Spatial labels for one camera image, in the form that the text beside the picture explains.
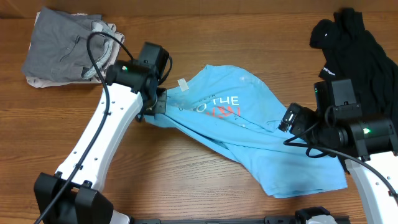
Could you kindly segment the light blue t-shirt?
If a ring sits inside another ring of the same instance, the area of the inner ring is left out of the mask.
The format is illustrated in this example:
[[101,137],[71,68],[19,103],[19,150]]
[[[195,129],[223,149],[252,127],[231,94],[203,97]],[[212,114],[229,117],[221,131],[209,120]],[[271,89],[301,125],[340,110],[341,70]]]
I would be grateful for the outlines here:
[[288,198],[344,189],[337,158],[309,158],[286,146],[279,129],[285,106],[267,85],[232,65],[207,65],[187,83],[167,91],[166,111],[146,116],[160,128],[177,128],[215,152],[242,164],[269,196]]

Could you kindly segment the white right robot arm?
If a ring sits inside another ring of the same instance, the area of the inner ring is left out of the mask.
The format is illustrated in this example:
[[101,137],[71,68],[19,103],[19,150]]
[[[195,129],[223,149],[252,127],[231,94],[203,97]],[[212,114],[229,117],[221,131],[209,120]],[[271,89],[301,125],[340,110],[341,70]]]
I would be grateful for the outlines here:
[[287,146],[338,157],[358,189],[368,223],[397,223],[397,132],[388,118],[363,116],[360,104],[313,111],[292,103],[279,129]]

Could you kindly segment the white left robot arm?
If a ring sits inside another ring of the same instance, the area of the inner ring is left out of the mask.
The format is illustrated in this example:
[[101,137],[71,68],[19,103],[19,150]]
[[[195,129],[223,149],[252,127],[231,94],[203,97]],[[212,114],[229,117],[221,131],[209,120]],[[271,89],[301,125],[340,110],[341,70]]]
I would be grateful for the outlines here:
[[171,59],[117,61],[100,76],[98,106],[69,156],[53,175],[39,174],[36,223],[133,223],[102,193],[110,163],[130,123],[159,104]]

